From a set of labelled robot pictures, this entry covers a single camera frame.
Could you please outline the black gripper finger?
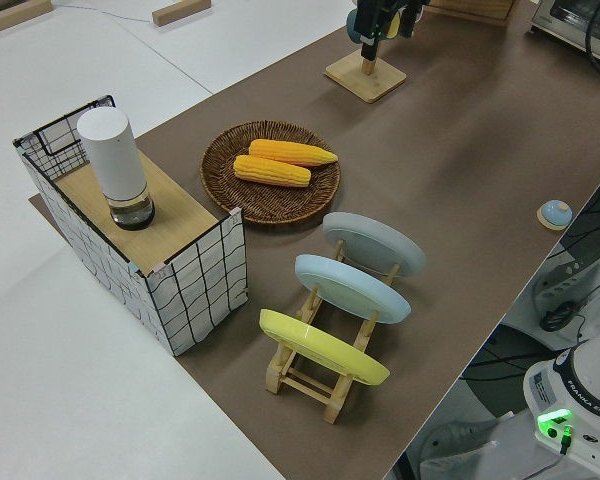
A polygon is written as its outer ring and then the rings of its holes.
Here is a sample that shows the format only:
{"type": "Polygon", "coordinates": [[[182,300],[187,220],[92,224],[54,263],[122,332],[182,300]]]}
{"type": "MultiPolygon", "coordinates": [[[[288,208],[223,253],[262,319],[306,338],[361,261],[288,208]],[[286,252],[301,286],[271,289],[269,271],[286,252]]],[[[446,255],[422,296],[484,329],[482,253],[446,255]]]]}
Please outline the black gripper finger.
{"type": "Polygon", "coordinates": [[[355,31],[360,34],[361,41],[367,45],[378,43],[378,18],[381,2],[378,0],[358,0],[355,18],[355,31]]]}
{"type": "Polygon", "coordinates": [[[421,0],[408,0],[401,15],[401,36],[411,37],[414,27],[422,12],[421,0]]]}

